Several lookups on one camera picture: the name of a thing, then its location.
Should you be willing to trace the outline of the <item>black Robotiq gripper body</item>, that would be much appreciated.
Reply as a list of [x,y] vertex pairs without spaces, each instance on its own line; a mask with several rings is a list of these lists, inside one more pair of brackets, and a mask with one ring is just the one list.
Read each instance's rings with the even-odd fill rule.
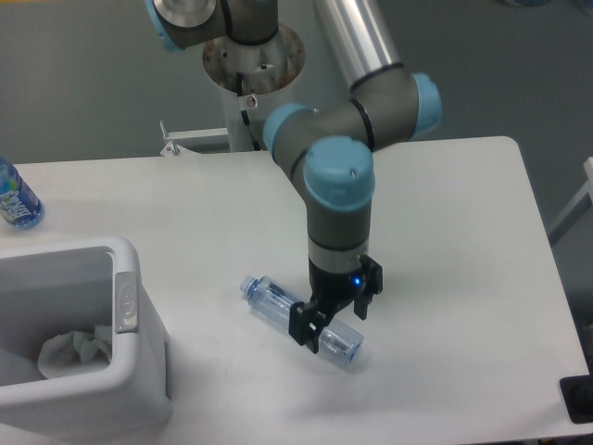
[[362,267],[346,273],[330,273],[309,261],[311,304],[323,318],[335,315],[354,303],[359,318],[366,317],[366,275]]

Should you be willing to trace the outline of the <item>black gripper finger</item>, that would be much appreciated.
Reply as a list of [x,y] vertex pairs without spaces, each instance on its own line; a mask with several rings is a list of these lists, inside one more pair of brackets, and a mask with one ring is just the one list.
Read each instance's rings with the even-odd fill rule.
[[322,330],[342,309],[342,303],[317,299],[294,303],[289,312],[288,333],[299,346],[306,346],[312,353],[317,354]]
[[379,295],[384,288],[383,267],[367,254],[360,256],[360,265],[364,283],[362,290],[354,298],[354,312],[361,320],[366,320],[373,297]]

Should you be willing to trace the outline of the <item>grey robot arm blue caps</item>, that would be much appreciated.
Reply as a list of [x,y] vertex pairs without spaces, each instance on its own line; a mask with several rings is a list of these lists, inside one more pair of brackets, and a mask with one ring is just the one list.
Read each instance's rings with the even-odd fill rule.
[[283,104],[257,118],[263,98],[293,83],[305,55],[274,1],[149,1],[145,7],[171,51],[203,46],[210,79],[234,96],[234,116],[255,149],[267,150],[307,210],[311,297],[293,304],[288,332],[317,351],[322,330],[352,307],[365,318],[383,289],[368,253],[373,153],[433,130],[440,94],[406,70],[373,1],[318,1],[319,15],[347,81],[349,100],[325,111]]

